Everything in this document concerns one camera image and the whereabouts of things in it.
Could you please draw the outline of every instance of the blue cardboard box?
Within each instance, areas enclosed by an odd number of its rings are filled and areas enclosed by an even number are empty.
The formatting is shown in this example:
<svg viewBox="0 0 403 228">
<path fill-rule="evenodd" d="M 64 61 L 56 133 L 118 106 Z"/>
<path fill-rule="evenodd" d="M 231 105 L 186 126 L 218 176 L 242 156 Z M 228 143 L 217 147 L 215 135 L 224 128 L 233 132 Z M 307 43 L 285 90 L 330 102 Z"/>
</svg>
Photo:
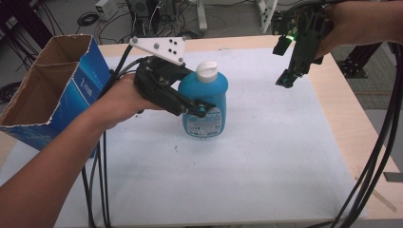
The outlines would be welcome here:
<svg viewBox="0 0 403 228">
<path fill-rule="evenodd" d="M 96 101 L 108 78 L 92 36 L 53 37 L 0 116 L 0 130 L 41 150 Z"/>
</svg>

